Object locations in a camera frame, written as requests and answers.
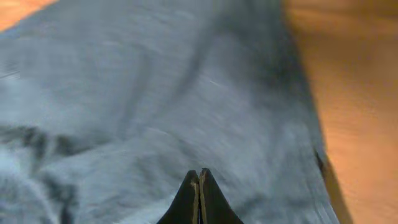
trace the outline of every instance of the orange-brown surface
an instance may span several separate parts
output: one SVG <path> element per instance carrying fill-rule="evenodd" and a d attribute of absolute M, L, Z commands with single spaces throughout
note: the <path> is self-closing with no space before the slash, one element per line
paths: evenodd
<path fill-rule="evenodd" d="M 0 29 L 50 1 L 0 1 Z M 398 1 L 286 8 L 354 222 L 398 223 Z"/>

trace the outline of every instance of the cloth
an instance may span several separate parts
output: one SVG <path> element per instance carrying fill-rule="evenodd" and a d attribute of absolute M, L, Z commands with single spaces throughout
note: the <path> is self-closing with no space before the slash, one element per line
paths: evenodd
<path fill-rule="evenodd" d="M 61 0 L 0 49 L 1 223 L 156 223 L 202 167 L 244 223 L 338 223 L 278 1 Z"/>

